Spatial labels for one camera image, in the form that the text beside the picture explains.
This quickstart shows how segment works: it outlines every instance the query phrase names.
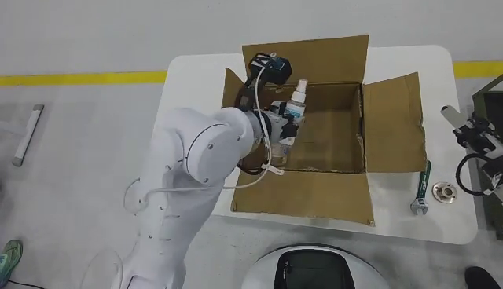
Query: wrench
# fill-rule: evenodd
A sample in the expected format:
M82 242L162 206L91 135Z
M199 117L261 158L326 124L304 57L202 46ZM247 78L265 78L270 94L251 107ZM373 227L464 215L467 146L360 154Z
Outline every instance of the wrench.
M417 186L416 199L410 204L410 210L415 215L426 215L428 212L428 203L426 203L426 189L428 188L428 179L430 178L431 162L426 161L426 170L421 171L419 176L419 185Z

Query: white spray bottle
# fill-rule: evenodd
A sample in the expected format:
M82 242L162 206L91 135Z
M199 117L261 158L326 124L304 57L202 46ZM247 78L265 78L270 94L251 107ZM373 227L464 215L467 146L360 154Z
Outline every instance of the white spray bottle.
M287 101L285 107L285 114L292 115L293 121L299 126L304 120L304 111L306 110L306 105L304 104L306 100L306 87L307 80L300 79L296 90L292 94L292 98ZM286 164L288 153L295 140L295 137L287 137L280 140L279 144L273 146L273 166L284 166Z

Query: metal washer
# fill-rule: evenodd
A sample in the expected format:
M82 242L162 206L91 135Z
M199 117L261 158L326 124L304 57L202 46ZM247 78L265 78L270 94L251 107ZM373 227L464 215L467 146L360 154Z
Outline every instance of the metal washer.
M433 197L440 203L452 204L457 198L457 190L448 182L437 182L431 188Z

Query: white table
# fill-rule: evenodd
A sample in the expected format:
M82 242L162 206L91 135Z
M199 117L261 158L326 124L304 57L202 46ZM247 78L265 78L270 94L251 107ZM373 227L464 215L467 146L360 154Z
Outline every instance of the white table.
M245 79L241 54L175 58L167 71L156 123L163 120L163 113L171 108L191 107L206 114L219 109L225 68L231 68ZM409 208L416 195L418 173L369 174L376 227L320 218L233 213L230 211L233 191L230 190L222 192L213 214L444 243L465 244L472 241L478 229L473 198L458 189L458 198L453 204L441 204L431 195L430 189L438 181L455 184L454 171L465 155L464 149L456 143L452 127L440 115L440 109L445 104L459 109L450 54L439 46L369 48L364 83L379 82L415 71L420 76L426 149L432 163L426 196L430 208L426 216L415 216ZM226 185L235 185L238 174L239 171L234 171L227 178ZM463 170L462 178L470 188L468 168Z

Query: black shoe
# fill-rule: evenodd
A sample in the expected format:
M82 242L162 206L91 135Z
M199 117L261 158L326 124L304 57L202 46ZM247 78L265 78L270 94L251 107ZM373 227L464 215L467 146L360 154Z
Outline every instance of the black shoe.
M482 267L472 266L464 271L468 289L501 289L496 280Z

